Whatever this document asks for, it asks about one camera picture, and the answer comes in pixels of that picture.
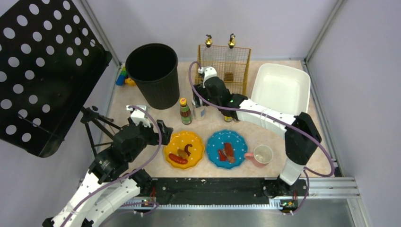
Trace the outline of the silver lid jar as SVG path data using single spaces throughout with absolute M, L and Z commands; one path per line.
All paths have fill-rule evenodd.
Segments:
M 205 118 L 205 115 L 206 115 L 205 106 L 193 105 L 192 106 L 192 113 L 193 113 L 193 117 L 194 117 L 195 120 L 202 121 Z

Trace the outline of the sauce bottle yellow cap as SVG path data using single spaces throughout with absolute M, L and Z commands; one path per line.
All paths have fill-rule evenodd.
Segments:
M 192 114 L 188 106 L 186 98 L 180 98 L 180 116 L 183 124 L 188 125 L 192 123 Z

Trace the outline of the glass oil bottle brown liquid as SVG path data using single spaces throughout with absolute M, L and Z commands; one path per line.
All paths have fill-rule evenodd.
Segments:
M 229 41 L 228 41 L 228 49 L 225 53 L 225 58 L 224 58 L 224 81 L 228 82 L 233 82 L 234 81 L 234 75 L 236 71 L 236 59 L 237 59 L 237 52 L 235 49 L 235 34 L 232 33 L 230 35 Z

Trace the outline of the glass oil bottle clear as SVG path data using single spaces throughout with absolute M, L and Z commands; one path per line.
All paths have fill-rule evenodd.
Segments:
M 213 41 L 211 35 L 206 35 L 207 39 L 205 40 L 206 47 L 202 53 L 202 65 L 203 67 L 211 66 L 213 68 L 217 68 L 216 60 L 215 60 L 215 51 L 212 47 Z

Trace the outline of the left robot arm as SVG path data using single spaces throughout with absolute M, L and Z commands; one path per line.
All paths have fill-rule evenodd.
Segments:
M 148 146 L 167 145 L 173 128 L 157 120 L 156 132 L 147 118 L 141 118 L 122 126 L 112 135 L 109 147 L 96 154 L 84 180 L 73 197 L 52 218 L 47 218 L 44 227 L 98 227 L 114 211 L 140 194 L 148 184 L 144 170 L 123 175 L 129 163 Z

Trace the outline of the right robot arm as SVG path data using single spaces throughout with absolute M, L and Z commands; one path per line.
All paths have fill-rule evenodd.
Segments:
M 285 142 L 287 159 L 276 184 L 282 191 L 294 188 L 322 141 L 309 114 L 280 113 L 259 105 L 244 95 L 230 93 L 218 77 L 211 77 L 204 83 L 192 85 L 192 91 L 202 105 L 216 107 L 224 116 L 253 123 L 281 136 Z

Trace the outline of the yellow dotted plate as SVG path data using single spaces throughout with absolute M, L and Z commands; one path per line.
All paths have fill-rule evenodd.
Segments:
M 191 155 L 187 158 L 188 163 L 181 165 L 173 162 L 168 155 L 170 153 L 177 155 L 177 150 L 184 150 L 187 144 L 192 144 L 189 148 Z M 163 150 L 165 161 L 173 168 L 186 170 L 195 167 L 203 158 L 205 153 L 205 145 L 202 138 L 192 131 L 180 131 L 171 136 L 171 140 Z

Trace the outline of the brown food piece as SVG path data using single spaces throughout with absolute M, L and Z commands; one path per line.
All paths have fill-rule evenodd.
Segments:
M 182 149 L 177 150 L 177 155 L 183 159 L 188 158 L 188 154 L 185 152 L 185 150 L 182 150 Z

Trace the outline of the red sausage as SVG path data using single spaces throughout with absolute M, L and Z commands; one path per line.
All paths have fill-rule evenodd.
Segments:
M 168 155 L 168 157 L 169 157 L 173 162 L 178 163 L 178 164 L 181 164 L 181 165 L 185 165 L 185 164 L 188 163 L 188 160 L 187 160 L 187 159 L 182 158 L 182 157 L 177 156 L 177 155 L 172 154 L 172 153 L 170 153 L 170 154 Z

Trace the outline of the dark curved sausage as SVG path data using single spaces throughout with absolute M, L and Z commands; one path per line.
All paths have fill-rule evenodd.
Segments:
M 189 157 L 191 155 L 191 152 L 189 151 L 189 148 L 192 147 L 192 144 L 187 144 L 184 148 L 184 151 L 186 153 L 186 155 Z

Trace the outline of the small yellow label bottle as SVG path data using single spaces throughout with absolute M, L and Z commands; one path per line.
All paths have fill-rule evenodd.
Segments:
M 224 121 L 225 122 L 232 122 L 233 118 L 232 117 L 228 117 L 228 116 L 224 116 Z

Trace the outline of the blue dotted plate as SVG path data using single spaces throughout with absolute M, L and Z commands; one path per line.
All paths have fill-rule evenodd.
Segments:
M 229 143 L 233 150 L 234 162 L 229 162 L 229 158 L 222 152 L 225 144 Z M 206 154 L 211 163 L 218 168 L 233 169 L 239 167 L 245 160 L 244 155 L 248 152 L 248 145 L 245 138 L 233 130 L 220 130 L 213 133 L 206 143 Z

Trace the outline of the black ribbed trash bin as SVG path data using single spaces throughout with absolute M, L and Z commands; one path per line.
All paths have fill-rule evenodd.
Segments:
M 140 46 L 129 54 L 125 67 L 151 107 L 165 110 L 176 104 L 180 97 L 178 57 L 170 46 Z

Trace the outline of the red meat pieces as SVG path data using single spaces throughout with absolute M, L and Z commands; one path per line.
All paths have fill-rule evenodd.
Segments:
M 234 149 L 231 143 L 223 143 L 224 147 L 218 150 L 218 156 L 220 161 L 228 161 L 229 163 L 234 163 L 236 161 L 234 156 Z

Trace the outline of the colourful toy blocks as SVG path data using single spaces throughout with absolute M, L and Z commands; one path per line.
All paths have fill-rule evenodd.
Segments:
M 129 85 L 129 86 L 136 86 L 136 83 L 134 80 L 132 80 L 129 76 L 128 73 L 125 69 L 125 67 L 122 67 L 119 76 L 117 77 L 117 80 L 115 82 L 117 86 L 123 86 L 123 85 Z

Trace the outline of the white plastic tub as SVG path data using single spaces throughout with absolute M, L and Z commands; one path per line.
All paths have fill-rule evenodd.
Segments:
M 311 79 L 303 70 L 265 63 L 259 67 L 250 99 L 284 114 L 308 112 Z

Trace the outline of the pink mug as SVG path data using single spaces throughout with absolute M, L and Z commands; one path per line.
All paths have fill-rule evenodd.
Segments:
M 244 154 L 244 158 L 256 167 L 264 167 L 273 160 L 273 150 L 266 145 L 258 145 L 253 152 Z

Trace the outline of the black perforated stand panel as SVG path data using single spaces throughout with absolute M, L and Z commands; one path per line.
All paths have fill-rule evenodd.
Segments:
M 0 17 L 0 138 L 53 155 L 111 59 L 72 1 L 17 1 Z

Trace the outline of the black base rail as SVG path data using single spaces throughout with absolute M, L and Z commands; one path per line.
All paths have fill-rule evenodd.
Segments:
M 144 184 L 140 196 L 161 205 L 267 205 L 273 199 L 304 196 L 306 181 L 292 186 L 278 178 L 154 178 Z

